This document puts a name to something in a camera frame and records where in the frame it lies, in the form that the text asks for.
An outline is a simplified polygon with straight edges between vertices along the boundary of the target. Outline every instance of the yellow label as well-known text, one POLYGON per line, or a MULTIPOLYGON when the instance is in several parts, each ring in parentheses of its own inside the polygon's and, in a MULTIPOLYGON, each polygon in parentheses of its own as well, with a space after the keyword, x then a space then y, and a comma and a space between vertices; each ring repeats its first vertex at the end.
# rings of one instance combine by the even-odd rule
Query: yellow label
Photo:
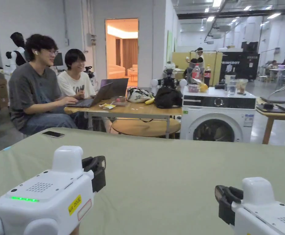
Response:
POLYGON ((76 197, 76 199, 72 202, 71 205, 69 205, 68 207, 68 212, 69 215, 71 216, 74 211, 77 209, 77 207, 79 207, 79 205, 82 203, 82 197, 80 196, 80 194, 76 197))

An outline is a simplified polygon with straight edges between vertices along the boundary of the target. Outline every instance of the smartphone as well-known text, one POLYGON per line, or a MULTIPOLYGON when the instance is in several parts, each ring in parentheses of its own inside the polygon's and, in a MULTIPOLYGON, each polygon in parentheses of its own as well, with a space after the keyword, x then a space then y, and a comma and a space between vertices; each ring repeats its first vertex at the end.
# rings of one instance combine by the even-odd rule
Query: smartphone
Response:
POLYGON ((65 135, 65 134, 62 134, 62 133, 54 132, 54 131, 46 131, 43 134, 51 136, 52 138, 61 138, 61 137, 63 137, 65 135))

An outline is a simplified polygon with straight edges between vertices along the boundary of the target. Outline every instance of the green led light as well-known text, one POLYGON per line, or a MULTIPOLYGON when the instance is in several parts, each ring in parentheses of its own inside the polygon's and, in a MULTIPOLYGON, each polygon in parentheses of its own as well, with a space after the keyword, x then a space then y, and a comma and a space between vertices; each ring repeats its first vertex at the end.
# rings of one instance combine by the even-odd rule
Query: green led light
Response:
POLYGON ((11 197, 11 199, 14 199, 14 200, 21 200, 21 201, 32 201, 32 202, 34 202, 34 203, 39 202, 39 200, 37 200, 37 199, 23 198, 23 197, 11 197))

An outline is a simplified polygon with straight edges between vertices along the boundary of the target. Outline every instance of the laptop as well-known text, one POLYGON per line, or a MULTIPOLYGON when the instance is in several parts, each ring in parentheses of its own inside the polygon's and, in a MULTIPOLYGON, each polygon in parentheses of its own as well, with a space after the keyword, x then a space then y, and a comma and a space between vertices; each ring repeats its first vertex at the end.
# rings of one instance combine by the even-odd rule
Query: laptop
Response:
POLYGON ((68 107, 78 107, 78 108, 90 108, 98 104, 100 101, 104 100, 105 94, 112 88, 112 83, 108 83, 100 88, 98 94, 94 99, 82 99, 79 100, 76 104, 68 104, 68 107))
POLYGON ((115 96, 125 96, 127 85, 128 85, 128 78, 118 78, 118 79, 103 79, 101 80, 101 87, 104 85, 112 82, 111 90, 109 90, 105 96, 104 100, 111 99, 115 96))

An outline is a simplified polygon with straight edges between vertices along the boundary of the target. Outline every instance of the banana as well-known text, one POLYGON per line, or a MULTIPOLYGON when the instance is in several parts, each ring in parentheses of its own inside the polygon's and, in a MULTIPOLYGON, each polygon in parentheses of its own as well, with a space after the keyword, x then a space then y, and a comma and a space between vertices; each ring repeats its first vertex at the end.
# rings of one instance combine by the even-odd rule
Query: banana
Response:
POLYGON ((151 99, 151 100, 147 100, 146 102, 145 102, 145 104, 153 104, 154 103, 154 97, 151 99))

